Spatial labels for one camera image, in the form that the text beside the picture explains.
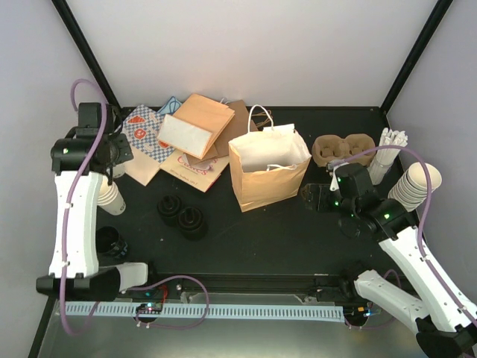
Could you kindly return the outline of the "orange kraft paper bag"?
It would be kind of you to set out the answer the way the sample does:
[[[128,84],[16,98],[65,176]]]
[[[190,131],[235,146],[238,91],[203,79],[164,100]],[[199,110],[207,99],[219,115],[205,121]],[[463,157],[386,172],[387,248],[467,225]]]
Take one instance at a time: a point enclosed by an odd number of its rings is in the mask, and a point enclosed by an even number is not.
[[[247,212],[297,195],[312,155],[293,125],[274,124],[252,131],[253,111],[247,133],[228,142],[233,191],[241,211]]]

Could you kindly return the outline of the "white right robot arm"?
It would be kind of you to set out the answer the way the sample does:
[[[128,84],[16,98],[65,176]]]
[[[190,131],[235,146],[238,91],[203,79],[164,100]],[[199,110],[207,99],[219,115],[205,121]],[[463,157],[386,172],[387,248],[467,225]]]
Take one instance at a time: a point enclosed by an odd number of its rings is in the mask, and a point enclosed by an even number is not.
[[[300,195],[311,210],[339,213],[338,226],[345,236],[376,242],[416,292],[411,295],[356,263],[343,271],[338,283],[343,298],[362,297],[390,313],[415,335],[428,357],[462,357],[471,350],[476,344],[476,305],[426,251],[404,206],[379,196],[363,165],[337,166],[331,184],[306,184]]]

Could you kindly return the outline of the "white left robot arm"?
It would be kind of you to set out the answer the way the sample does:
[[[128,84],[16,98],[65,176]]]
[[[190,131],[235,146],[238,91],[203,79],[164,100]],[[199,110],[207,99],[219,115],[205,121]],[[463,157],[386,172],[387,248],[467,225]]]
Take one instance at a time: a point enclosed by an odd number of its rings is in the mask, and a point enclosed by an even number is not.
[[[132,160],[113,106],[78,105],[78,124],[51,149],[57,190],[57,229],[48,273],[36,290],[64,301],[113,301],[133,287],[142,297],[159,291],[159,278],[145,263],[101,267],[96,250],[96,219],[102,183],[113,182],[113,167]]]

